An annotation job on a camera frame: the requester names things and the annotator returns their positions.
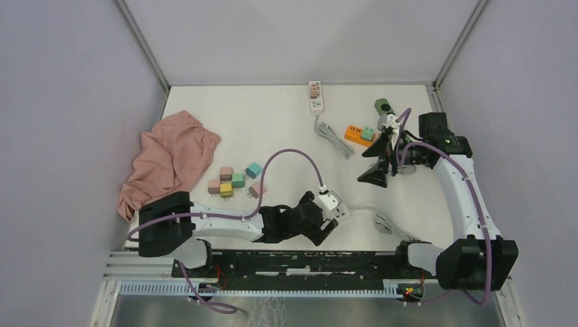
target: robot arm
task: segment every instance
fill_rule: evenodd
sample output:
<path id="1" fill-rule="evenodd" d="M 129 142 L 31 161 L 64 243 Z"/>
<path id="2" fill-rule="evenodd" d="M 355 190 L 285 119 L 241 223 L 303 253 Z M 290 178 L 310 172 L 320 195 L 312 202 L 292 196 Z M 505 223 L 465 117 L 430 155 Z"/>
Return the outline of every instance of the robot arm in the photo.
<path id="1" fill-rule="evenodd" d="M 254 243 L 279 243 L 304 235 L 320 245 L 348 215 L 339 196 L 323 191 L 315 196 L 308 191 L 291 208 L 285 205 L 262 206 L 257 215 L 243 218 L 249 211 L 228 211 L 191 202 L 188 192 L 176 192 L 143 206 L 139 223 L 183 214 L 188 217 L 156 223 L 140 231 L 138 254 L 142 257 L 169 257 L 187 268 L 211 262 L 211 245 L 199 239 L 207 236 L 233 237 Z"/>
<path id="2" fill-rule="evenodd" d="M 454 243 L 447 249 L 423 242 L 403 245 L 409 263 L 437 276 L 440 286 L 446 290 L 483 290 L 487 278 L 488 253 L 483 231 L 486 229 L 491 244 L 491 290 L 499 290 L 518 256 L 518 249 L 515 241 L 502 238 L 487 212 L 475 179 L 468 140 L 452 133 L 445 113 L 437 112 L 419 117 L 419 136 L 422 138 L 419 144 L 409 143 L 403 131 L 400 133 L 399 119 L 394 114 L 380 117 L 378 129 L 382 132 L 380 138 L 363 153 L 364 157 L 378 157 L 378 162 L 358 181 L 387 187 L 389 166 L 391 176 L 397 173 L 396 156 L 399 153 L 394 151 L 394 144 L 399 138 L 400 149 L 408 147 L 404 150 L 407 156 L 401 158 L 401 164 L 425 165 L 433 169 L 451 214 Z M 479 202 L 482 218 L 474 196 Z"/>

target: gray cable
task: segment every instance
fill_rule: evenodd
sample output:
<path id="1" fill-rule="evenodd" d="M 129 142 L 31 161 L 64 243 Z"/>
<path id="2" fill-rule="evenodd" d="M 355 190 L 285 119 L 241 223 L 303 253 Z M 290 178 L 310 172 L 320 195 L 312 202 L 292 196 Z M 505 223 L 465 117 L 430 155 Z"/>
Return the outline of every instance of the gray cable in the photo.
<path id="1" fill-rule="evenodd" d="M 378 208 L 375 206 L 352 206 L 349 208 L 350 211 L 355 210 L 371 210 L 376 213 L 374 217 L 374 221 L 376 225 L 381 225 L 385 230 L 384 232 L 387 234 L 395 233 L 398 235 L 401 240 L 418 240 L 419 238 L 404 232 L 401 228 L 397 227 L 393 221 L 389 220 L 389 218 Z"/>
<path id="2" fill-rule="evenodd" d="M 345 158 L 349 158 L 349 156 L 354 153 L 353 148 L 349 144 L 345 143 L 345 141 L 343 141 L 341 138 L 339 138 L 331 126 L 327 125 L 326 123 L 319 123 L 318 114 L 315 115 L 314 129 L 317 134 L 323 136 L 329 140 L 329 142 L 333 143 L 333 146 L 335 146 Z"/>

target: green block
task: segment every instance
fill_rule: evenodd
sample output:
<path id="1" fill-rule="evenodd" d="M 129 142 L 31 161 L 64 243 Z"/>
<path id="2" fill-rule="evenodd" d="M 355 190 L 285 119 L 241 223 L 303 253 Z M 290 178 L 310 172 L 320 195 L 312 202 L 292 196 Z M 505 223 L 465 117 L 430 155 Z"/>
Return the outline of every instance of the green block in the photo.
<path id="1" fill-rule="evenodd" d="M 365 126 L 365 128 L 363 128 L 363 131 L 361 132 L 361 138 L 366 141 L 371 141 L 374 139 L 375 132 L 376 131 L 373 128 Z"/>
<path id="2" fill-rule="evenodd" d="M 380 116 L 383 116 L 384 114 L 395 114 L 389 105 L 389 102 L 385 98 L 377 99 L 375 107 Z"/>
<path id="3" fill-rule="evenodd" d="M 245 176 L 243 174 L 233 174 L 231 184 L 233 188 L 242 189 L 245 187 Z"/>

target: red wire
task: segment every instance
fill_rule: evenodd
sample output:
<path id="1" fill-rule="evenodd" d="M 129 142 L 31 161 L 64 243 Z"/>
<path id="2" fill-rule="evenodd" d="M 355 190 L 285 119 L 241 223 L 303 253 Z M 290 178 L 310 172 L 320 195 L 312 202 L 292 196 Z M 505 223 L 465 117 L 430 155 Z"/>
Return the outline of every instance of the red wire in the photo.
<path id="1" fill-rule="evenodd" d="M 221 268 L 219 267 L 219 265 L 215 265 L 215 268 L 217 269 L 217 284 L 219 285 L 221 279 L 219 278 L 220 275 L 223 275 L 223 279 L 225 281 L 225 284 L 223 284 L 223 288 L 221 290 L 224 290 L 225 287 L 227 287 L 227 277 L 225 276 L 225 273 L 221 270 Z"/>

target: white power strip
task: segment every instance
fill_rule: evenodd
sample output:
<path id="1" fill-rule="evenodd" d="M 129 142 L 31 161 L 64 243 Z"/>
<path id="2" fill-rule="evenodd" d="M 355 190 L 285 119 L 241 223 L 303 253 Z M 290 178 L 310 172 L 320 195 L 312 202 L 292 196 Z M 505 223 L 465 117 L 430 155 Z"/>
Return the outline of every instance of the white power strip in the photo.
<path id="1" fill-rule="evenodd" d="M 309 82 L 309 111 L 312 115 L 318 116 L 325 112 L 325 105 L 323 103 L 323 91 L 321 90 L 321 82 L 312 80 Z"/>
<path id="2" fill-rule="evenodd" d="M 353 155 L 354 153 L 353 148 L 349 144 L 345 143 L 339 136 L 337 136 L 331 126 L 327 125 L 326 123 L 319 123 L 319 116 L 325 112 L 321 82 L 318 80 L 309 82 L 308 89 L 309 96 L 307 97 L 307 100 L 309 101 L 309 111 L 312 115 L 315 116 L 315 132 L 319 136 L 329 140 L 329 142 L 331 142 L 345 158 L 349 158 L 349 156 Z"/>

